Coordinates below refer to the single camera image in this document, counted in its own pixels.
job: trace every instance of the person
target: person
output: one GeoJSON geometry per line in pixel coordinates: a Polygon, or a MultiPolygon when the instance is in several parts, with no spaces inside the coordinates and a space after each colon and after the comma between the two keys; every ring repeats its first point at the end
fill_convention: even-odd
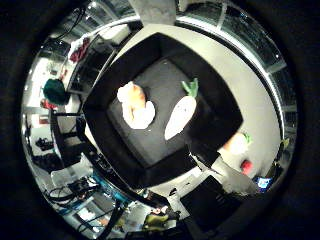
{"type": "Polygon", "coordinates": [[[48,79],[43,87],[43,94],[45,98],[51,104],[66,105],[69,102],[70,93],[66,92],[63,85],[63,78],[67,74],[67,71],[58,79],[48,79]]]}

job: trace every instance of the green stem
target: green stem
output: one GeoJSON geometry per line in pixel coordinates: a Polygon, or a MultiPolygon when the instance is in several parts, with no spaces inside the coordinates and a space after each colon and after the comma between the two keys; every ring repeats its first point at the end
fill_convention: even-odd
{"type": "Polygon", "coordinates": [[[197,97],[198,90],[199,90],[199,83],[197,78],[194,78],[194,80],[189,84],[186,83],[185,81],[182,81],[181,83],[182,83],[183,89],[188,93],[188,96],[191,96],[193,98],[197,97]]]}

